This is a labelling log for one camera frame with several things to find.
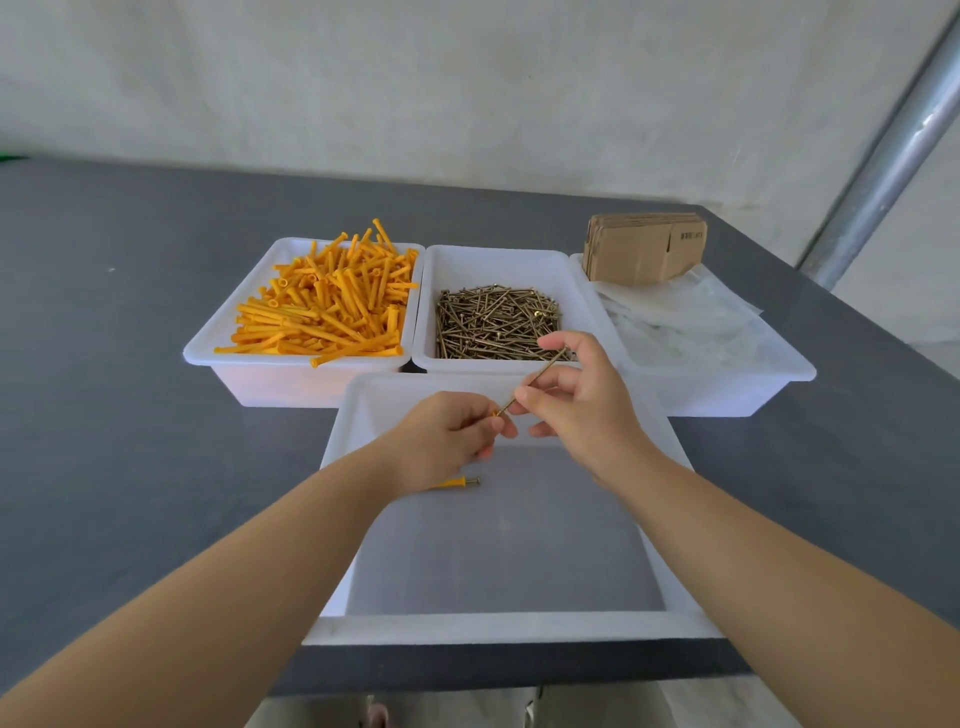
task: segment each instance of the bin of screws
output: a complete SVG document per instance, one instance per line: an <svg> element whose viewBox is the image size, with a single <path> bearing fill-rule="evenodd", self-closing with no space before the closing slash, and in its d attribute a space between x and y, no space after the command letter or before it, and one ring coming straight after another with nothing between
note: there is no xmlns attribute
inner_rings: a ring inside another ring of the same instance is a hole
<svg viewBox="0 0 960 728"><path fill-rule="evenodd" d="M436 312L439 358L537 361L554 355L537 339L560 328L560 307L534 288L444 290Z"/></svg>
<svg viewBox="0 0 960 728"><path fill-rule="evenodd" d="M433 245L421 258L412 352L428 373L523 378L555 353L537 346L542 334L562 328L603 345L616 340L596 292L578 285L559 251Z"/></svg>

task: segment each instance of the hand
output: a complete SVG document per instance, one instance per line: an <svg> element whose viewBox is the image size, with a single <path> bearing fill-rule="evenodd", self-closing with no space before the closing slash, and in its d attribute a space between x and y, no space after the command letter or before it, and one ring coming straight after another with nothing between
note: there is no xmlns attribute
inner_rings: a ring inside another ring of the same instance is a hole
<svg viewBox="0 0 960 728"><path fill-rule="evenodd" d="M493 455L497 435L516 437L516 425L494 417L499 405L469 392L438 392L421 401L381 438L397 465L395 497L424 491L474 460Z"/></svg>
<svg viewBox="0 0 960 728"><path fill-rule="evenodd" d="M593 336L554 331L537 343L543 349L566 344L583 369L555 364L532 386L536 374L516 388L516 402L508 411L530 412L542 420L530 427L533 437L559 436L573 459L606 486L629 472L631 458L660 453L636 420L623 379Z"/></svg>

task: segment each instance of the gray table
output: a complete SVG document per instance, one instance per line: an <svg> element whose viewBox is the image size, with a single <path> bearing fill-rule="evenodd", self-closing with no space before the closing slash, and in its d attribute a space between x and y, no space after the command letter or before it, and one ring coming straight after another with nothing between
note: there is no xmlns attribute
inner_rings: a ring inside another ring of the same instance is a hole
<svg viewBox="0 0 960 728"><path fill-rule="evenodd" d="M0 165L0 691L286 493L335 413L245 409L180 351L284 235L582 248L622 200L91 163ZM960 625L960 382L706 212L708 266L816 366L695 469ZM277 693L745 669L723 640L302 648Z"/></svg>

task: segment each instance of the empty white plastic bin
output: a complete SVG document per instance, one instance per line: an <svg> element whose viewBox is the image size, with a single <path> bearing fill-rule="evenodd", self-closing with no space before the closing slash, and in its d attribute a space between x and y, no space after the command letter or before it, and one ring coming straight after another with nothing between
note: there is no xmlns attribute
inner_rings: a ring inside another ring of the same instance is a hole
<svg viewBox="0 0 960 728"><path fill-rule="evenodd" d="M418 288L411 289L407 302L400 337L401 356L345 356L314 369L310 366L311 357L306 355L213 352L214 347L232 346L230 336L237 330L237 305L250 296L259 295L257 289L275 277L275 265L286 265L295 257L307 255L313 240L308 237L277 240L183 350L187 362L210 367L245 407L339 407L347 385L355 376L364 372L395 372L410 361L420 298ZM329 240L318 240L317 246L322 250L329 243ZM411 272L411 281L419 283L423 246L395 245L399 251L411 248L420 251Z"/></svg>
<svg viewBox="0 0 960 728"><path fill-rule="evenodd" d="M323 465L362 448L423 398L508 399L516 376L363 375ZM650 437L689 464L656 398L635 382ZM556 438L499 438L481 483L402 498L368 531L306 644L513 643L719 637L619 501Z"/></svg>
<svg viewBox="0 0 960 728"><path fill-rule="evenodd" d="M584 273L583 255L572 255L570 270L578 284L593 293L586 296L593 315L607 312ZM651 355L628 352L616 329L607 349L624 377L640 376L656 392L669 417L750 417L791 381L810 381L817 370L769 324L756 319L749 324L763 368L706 371L695 363L663 364Z"/></svg>
<svg viewBox="0 0 960 728"><path fill-rule="evenodd" d="M423 257L413 357L414 363L427 372L525 375L543 366L538 361L438 357L436 305L442 290L459 291L493 284L536 288L557 302L561 328L589 331L604 348L619 340L603 309L597 316L595 308L587 305L585 297L596 298L596 294L579 285L570 269L569 259L559 251L434 245Z"/></svg>

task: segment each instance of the stack of flat cardboard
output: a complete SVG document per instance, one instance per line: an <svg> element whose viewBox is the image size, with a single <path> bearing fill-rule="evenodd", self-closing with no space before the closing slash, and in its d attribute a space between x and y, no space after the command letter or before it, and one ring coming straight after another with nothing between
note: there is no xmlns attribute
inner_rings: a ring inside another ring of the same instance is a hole
<svg viewBox="0 0 960 728"><path fill-rule="evenodd" d="M700 262L707 223L693 212L594 215L584 271L590 280L637 286L681 276Z"/></svg>

